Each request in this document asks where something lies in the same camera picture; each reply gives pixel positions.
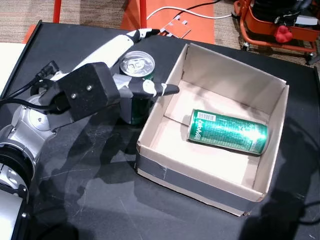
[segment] can lid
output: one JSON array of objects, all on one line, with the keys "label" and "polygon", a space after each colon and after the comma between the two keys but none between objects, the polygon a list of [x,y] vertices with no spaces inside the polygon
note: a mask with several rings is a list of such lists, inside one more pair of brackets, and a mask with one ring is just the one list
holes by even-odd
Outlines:
[{"label": "can lid", "polygon": [[130,51],[120,61],[120,69],[131,77],[145,77],[155,66],[154,58],[144,51]]}]

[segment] green energy drink can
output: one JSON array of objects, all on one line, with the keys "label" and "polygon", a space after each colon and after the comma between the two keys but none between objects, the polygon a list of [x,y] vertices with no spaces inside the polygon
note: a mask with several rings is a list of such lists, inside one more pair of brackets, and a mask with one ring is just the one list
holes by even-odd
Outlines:
[{"label": "green energy drink can", "polygon": [[[122,73],[144,80],[153,80],[156,63],[152,56],[143,51],[130,51],[120,60]],[[150,99],[122,99],[120,101],[121,118],[128,124],[138,125],[147,120],[152,106]]]},{"label": "green energy drink can", "polygon": [[253,121],[194,109],[188,139],[259,155],[267,147],[268,127]]}]

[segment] barcode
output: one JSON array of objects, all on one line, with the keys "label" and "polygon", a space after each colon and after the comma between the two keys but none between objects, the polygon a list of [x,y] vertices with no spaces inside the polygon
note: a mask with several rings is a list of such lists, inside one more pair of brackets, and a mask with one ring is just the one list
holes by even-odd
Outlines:
[{"label": "barcode", "polygon": [[216,115],[212,115],[209,113],[204,113],[204,112],[199,112],[197,113],[196,117],[198,119],[203,119],[203,120],[208,120],[211,122],[215,122],[216,121]]}]

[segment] white paper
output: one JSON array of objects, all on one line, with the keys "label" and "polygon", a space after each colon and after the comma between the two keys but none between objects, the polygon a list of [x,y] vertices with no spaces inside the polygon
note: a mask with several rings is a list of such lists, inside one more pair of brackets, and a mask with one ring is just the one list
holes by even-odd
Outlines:
[{"label": "white paper", "polygon": [[0,95],[25,46],[22,43],[0,42]]}]

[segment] white cable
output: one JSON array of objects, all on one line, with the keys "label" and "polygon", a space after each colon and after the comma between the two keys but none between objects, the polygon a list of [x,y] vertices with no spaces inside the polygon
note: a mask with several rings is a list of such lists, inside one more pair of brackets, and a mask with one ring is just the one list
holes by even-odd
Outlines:
[{"label": "white cable", "polygon": [[196,15],[198,17],[202,17],[202,18],[206,18],[206,19],[224,19],[224,18],[228,18],[231,17],[231,14],[229,15],[225,15],[225,16],[206,16],[206,15],[201,15],[199,13],[193,12],[193,11],[189,11],[187,9],[184,8],[180,8],[180,7],[176,7],[176,6],[163,6],[158,8],[157,10],[154,10],[146,19],[148,20],[149,18],[151,18],[155,13],[161,11],[162,9],[175,9],[175,10],[180,10],[180,11],[184,11],[186,13],[189,14],[193,14]]}]

